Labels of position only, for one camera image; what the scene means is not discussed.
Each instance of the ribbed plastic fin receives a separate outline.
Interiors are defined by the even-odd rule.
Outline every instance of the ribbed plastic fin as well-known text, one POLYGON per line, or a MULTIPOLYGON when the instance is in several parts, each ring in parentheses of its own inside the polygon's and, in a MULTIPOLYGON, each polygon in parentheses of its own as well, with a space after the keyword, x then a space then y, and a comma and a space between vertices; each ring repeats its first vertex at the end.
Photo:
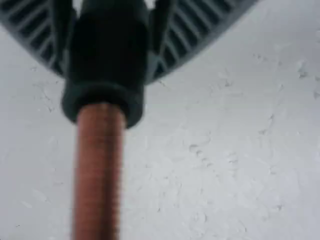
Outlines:
POLYGON ((1 0, 0 21, 37 60, 61 75, 72 0, 1 0))
POLYGON ((150 14, 153 77, 163 77, 219 37, 257 0, 157 0, 150 14))

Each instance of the threaded copper rod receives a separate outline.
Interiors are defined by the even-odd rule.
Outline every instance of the threaded copper rod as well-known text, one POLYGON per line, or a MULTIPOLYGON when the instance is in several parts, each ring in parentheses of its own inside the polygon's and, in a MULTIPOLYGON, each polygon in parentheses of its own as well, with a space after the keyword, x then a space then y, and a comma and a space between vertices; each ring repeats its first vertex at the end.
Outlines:
POLYGON ((118 240, 125 117, 115 105, 84 106, 77 118, 73 240, 118 240))

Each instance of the white stucco surface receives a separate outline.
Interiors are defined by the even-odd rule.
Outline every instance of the white stucco surface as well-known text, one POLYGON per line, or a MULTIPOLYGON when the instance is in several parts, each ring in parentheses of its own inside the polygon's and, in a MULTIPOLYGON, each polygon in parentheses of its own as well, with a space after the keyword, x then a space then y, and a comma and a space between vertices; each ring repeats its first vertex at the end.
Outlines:
MULTIPOLYGON (((320 1, 263 0, 146 91, 126 134, 123 240, 320 238, 320 1)), ((63 81, 0 30, 0 239, 69 240, 63 81)))

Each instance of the white textured ceiling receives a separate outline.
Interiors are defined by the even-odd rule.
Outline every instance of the white textured ceiling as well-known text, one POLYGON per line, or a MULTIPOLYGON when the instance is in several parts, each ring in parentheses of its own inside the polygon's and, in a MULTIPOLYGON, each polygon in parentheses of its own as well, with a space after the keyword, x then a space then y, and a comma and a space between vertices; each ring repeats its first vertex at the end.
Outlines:
MULTIPOLYGON (((319 9, 263 0, 147 88, 125 143, 121 239, 319 239, 319 9)), ((0 239, 68 240, 64 83, 3 29, 0 42, 0 239)))

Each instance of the copper pipe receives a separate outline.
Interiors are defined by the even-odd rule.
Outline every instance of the copper pipe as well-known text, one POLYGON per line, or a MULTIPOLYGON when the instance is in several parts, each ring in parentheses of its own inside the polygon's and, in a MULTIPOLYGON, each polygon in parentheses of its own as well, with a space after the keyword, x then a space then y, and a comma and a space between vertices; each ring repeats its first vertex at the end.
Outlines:
POLYGON ((84 106, 77 118, 73 240, 118 240, 125 117, 108 103, 84 106))

